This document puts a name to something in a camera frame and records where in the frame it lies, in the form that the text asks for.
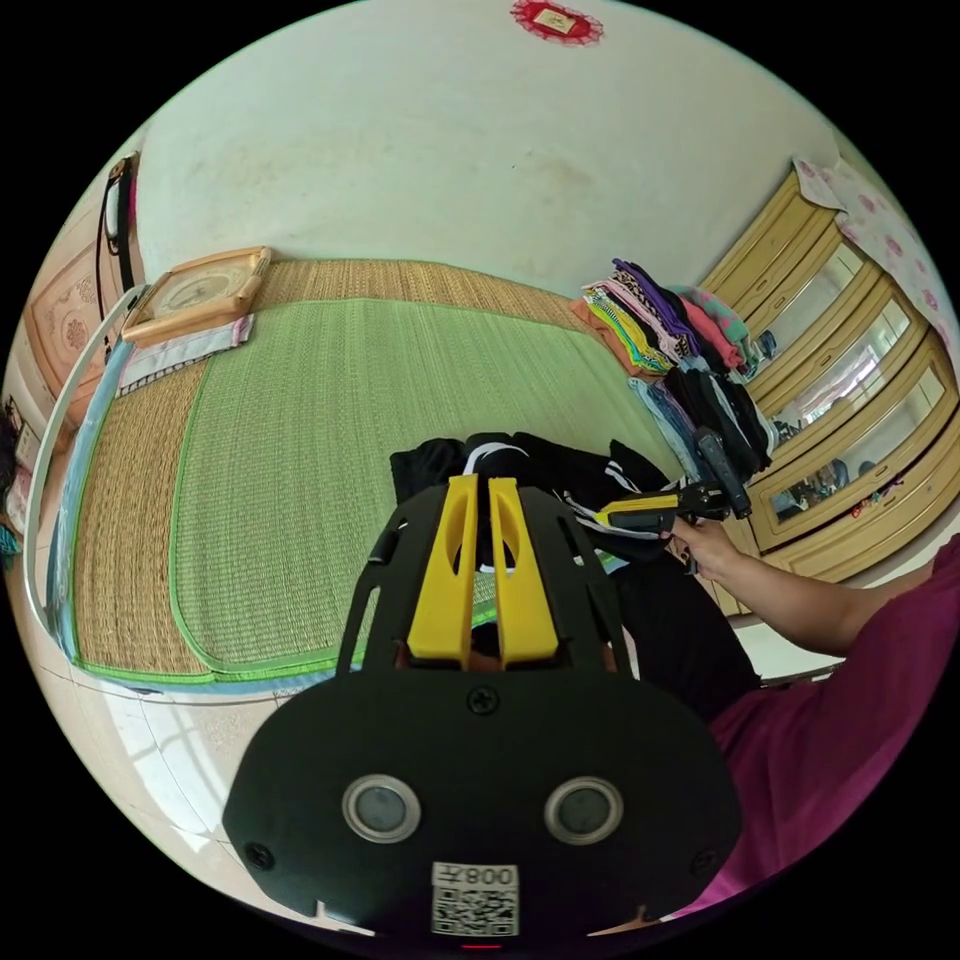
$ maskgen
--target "handheld device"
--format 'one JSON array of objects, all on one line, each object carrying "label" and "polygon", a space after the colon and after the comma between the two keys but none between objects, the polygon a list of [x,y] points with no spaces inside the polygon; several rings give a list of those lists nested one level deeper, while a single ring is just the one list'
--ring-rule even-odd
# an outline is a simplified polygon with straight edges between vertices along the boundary
[{"label": "handheld device", "polygon": [[[608,504],[596,515],[598,523],[619,530],[663,534],[673,529],[676,517],[696,522],[725,520],[732,513],[738,520],[750,516],[750,497],[737,477],[717,434],[704,427],[694,434],[697,452],[717,478],[691,483],[670,493],[640,494]],[[687,572],[696,573],[696,562],[687,560]]]},{"label": "handheld device", "polygon": [[614,585],[572,512],[514,480],[488,490],[501,669],[466,669],[478,488],[457,477],[394,512],[335,676],[258,730],[223,815],[269,898],[423,956],[549,955],[668,915],[741,828],[707,727],[633,678]]}]

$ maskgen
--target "hand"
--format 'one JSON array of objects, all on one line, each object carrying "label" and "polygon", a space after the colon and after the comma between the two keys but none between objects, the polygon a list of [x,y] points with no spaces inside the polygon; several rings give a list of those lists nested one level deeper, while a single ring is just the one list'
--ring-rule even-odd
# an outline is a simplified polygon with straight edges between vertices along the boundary
[{"label": "hand", "polygon": [[743,556],[717,520],[701,520],[694,527],[677,517],[673,523],[673,536],[697,561],[698,572],[706,580],[724,579]]}]

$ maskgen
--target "black strap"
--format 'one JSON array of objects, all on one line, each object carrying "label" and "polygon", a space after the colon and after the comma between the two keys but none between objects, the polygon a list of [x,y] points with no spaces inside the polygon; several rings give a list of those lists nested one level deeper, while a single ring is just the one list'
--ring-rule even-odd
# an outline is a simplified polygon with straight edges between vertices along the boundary
[{"label": "black strap", "polygon": [[[100,216],[97,220],[97,247],[94,263],[94,279],[97,288],[97,307],[100,310],[101,321],[106,319],[107,311],[103,302],[103,275],[100,270],[100,258],[103,254],[103,240],[107,232],[107,201],[110,191],[117,187],[117,236],[114,239],[107,237],[107,249],[111,256],[117,257],[120,265],[120,283],[126,293],[134,284],[133,264],[130,258],[130,199],[133,191],[134,157],[125,157],[111,171],[107,177],[107,185],[103,190],[103,199],[100,202]],[[110,337],[103,338],[104,362],[110,359],[113,345]]]},{"label": "black strap", "polygon": [[110,242],[110,252],[120,262],[120,283],[126,293],[134,286],[133,261],[130,258],[130,200],[133,194],[133,158],[121,161],[120,182],[117,185],[117,236]]}]

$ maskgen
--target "tiled floor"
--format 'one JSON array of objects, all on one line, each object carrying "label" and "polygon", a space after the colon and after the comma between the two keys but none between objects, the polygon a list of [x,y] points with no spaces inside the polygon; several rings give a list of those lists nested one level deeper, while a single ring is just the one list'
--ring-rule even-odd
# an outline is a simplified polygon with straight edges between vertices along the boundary
[{"label": "tiled floor", "polygon": [[[44,496],[38,563],[45,568],[65,457]],[[955,532],[956,518],[935,533],[930,553]],[[194,877],[239,900],[303,920],[266,899],[227,841],[220,814],[246,743],[277,709],[273,696],[205,697],[137,693],[74,669],[29,613],[19,561],[8,575],[17,625],[37,682],[74,750],[118,808]],[[783,640],[748,628],[742,638],[761,673],[810,669]],[[825,658],[815,658],[817,662]],[[342,927],[324,916],[317,925]]]}]

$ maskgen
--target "woman's arm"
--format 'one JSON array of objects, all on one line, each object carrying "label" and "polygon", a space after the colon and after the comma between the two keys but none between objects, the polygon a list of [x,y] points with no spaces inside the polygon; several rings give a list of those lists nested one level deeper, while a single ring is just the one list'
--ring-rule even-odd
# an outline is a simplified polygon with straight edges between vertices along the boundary
[{"label": "woman's arm", "polygon": [[879,587],[858,590],[778,570],[740,553],[722,524],[677,520],[682,541],[713,580],[782,637],[811,653],[845,657],[863,625],[888,601],[933,573],[933,561]]}]

